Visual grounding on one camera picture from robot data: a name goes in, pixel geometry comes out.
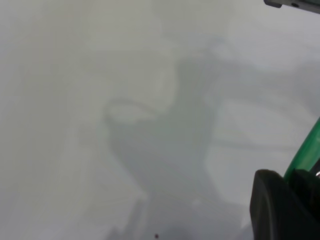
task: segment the blurry background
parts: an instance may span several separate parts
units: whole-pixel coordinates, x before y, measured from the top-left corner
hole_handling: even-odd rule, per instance
[[[262,0],[3,0],[0,239],[235,239],[320,116],[320,16]]]

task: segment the white surface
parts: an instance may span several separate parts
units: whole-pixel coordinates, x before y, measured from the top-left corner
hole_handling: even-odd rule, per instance
[[[0,239],[231,239],[320,115],[320,16],[262,0],[0,6]]]

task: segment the gray wall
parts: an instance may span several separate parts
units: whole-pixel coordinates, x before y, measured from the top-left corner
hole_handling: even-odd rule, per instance
[[[320,115],[319,15],[0,4],[0,239],[250,235],[255,171],[283,174]]]

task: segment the black plastic part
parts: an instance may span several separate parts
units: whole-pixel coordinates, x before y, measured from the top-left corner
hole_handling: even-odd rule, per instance
[[[303,206],[320,222],[320,179],[308,171],[295,170],[288,184]]]
[[[274,8],[281,8],[282,7],[282,4],[280,3],[276,3],[276,2],[272,2],[272,1],[269,1],[269,0],[264,0],[264,3],[268,6],[271,6],[271,7],[274,7]]]
[[[320,203],[309,206],[314,196],[312,192],[317,191],[315,180],[319,179],[308,174],[294,171],[287,184],[274,171],[258,170],[255,173],[250,202],[255,240],[320,239],[320,223],[310,213]]]

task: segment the green handle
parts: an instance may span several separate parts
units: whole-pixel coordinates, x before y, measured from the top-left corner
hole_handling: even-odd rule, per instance
[[[284,174],[284,180],[288,181],[294,169],[310,171],[320,159],[320,118],[304,140],[300,149],[294,156],[291,164]]]

